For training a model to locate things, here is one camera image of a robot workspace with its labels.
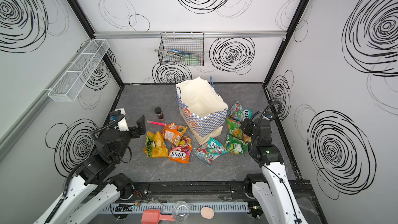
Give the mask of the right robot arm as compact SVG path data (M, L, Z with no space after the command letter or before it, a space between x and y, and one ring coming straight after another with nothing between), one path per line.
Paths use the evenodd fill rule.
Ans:
M251 138L249 155L259 165L262 175L248 180L249 193L260 204L269 224L306 224L286 174L279 149L272 144L271 122L278 117L282 103L273 101L259 118L245 118L240 129Z

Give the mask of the orange Fox's candy bag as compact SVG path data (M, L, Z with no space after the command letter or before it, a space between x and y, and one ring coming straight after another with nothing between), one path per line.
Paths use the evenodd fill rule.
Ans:
M169 152L168 158L175 162L188 164L190 160L191 151L192 151L191 146L182 147L180 145L178 146L173 145Z

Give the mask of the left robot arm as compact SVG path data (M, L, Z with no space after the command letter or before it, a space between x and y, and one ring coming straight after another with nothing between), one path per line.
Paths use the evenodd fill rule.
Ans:
M52 205L36 220L37 224L87 224L101 210L112 203L128 201L133 196L143 200L133 181L120 173L109 174L123 162L130 152L130 141L146 134L145 116L136 126L129 127L125 110L116 109L109 114L109 123L90 133L94 141L92 154L77 164L67 176L63 191Z

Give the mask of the teal Fox's candy bag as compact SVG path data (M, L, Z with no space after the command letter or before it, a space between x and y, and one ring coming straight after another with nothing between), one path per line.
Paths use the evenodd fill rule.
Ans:
M227 117L243 122L246 118L252 117L252 111L250 109L244 109L240 102L236 101L236 103L229 109Z

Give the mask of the orange fruit snack packet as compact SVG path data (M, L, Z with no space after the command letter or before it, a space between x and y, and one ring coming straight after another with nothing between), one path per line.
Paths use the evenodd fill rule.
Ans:
M187 126L171 123L164 127L161 135L164 140L171 142L173 145L176 145L184 136L187 130Z

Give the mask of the yellow snack packet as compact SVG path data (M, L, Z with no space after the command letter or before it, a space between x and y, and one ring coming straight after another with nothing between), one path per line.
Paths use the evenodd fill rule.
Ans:
M163 158L169 155L169 150L160 132L147 132L143 151L147 158Z

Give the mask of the checkered paper bag blue handles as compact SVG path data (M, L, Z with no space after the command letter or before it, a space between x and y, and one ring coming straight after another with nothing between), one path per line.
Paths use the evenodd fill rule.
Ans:
M179 112L200 145L222 133L228 105L217 93L213 79L197 77L176 84Z

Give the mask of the green snack packet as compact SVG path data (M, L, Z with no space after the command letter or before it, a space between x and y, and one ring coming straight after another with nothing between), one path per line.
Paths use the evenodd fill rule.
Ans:
M234 138L243 141L244 143L250 143L251 137L246 135L243 130L240 128L241 123L237 120L226 118L226 123L228 127L228 134L233 136Z
M241 155L248 150L248 146L249 143L241 141L231 134L228 134L226 137L225 149L227 152Z

